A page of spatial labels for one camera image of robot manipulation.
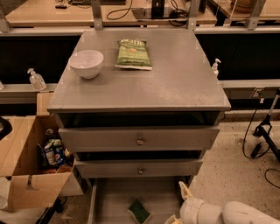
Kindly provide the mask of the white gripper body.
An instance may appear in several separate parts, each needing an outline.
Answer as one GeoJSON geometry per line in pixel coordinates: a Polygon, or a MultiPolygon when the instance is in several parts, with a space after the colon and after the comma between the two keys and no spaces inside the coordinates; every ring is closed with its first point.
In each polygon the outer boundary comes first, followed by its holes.
{"type": "Polygon", "coordinates": [[[183,224],[224,224],[222,207],[194,197],[185,200],[180,208],[183,224]]]}

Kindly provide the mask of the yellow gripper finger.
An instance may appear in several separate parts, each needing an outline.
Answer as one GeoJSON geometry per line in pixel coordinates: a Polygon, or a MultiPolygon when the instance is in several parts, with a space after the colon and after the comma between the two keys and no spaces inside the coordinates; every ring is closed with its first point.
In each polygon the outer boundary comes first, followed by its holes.
{"type": "Polygon", "coordinates": [[[183,200],[188,200],[193,196],[191,191],[183,181],[179,181],[178,184],[180,187],[181,197],[183,200]]]}
{"type": "Polygon", "coordinates": [[[170,216],[164,224],[183,224],[180,218],[177,218],[175,215],[170,216]]]}

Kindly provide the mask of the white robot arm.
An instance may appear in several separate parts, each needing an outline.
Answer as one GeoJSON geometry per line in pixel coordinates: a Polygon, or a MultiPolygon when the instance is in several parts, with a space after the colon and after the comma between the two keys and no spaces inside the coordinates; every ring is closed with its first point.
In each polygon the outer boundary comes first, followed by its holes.
{"type": "Polygon", "coordinates": [[[184,182],[178,184],[184,201],[179,217],[174,214],[164,224],[280,224],[280,220],[238,201],[224,206],[207,203],[194,197],[184,182]]]}

